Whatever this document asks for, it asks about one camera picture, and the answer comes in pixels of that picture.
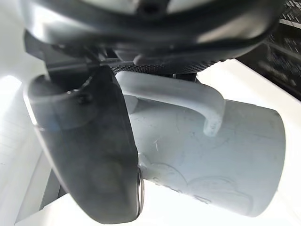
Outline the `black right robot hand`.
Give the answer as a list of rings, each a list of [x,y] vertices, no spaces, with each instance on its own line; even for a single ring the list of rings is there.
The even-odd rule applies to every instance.
[[[62,187],[102,224],[134,221],[144,181],[237,214],[271,203],[285,160],[279,113],[196,75],[258,47],[282,0],[21,0],[47,73],[24,100]]]

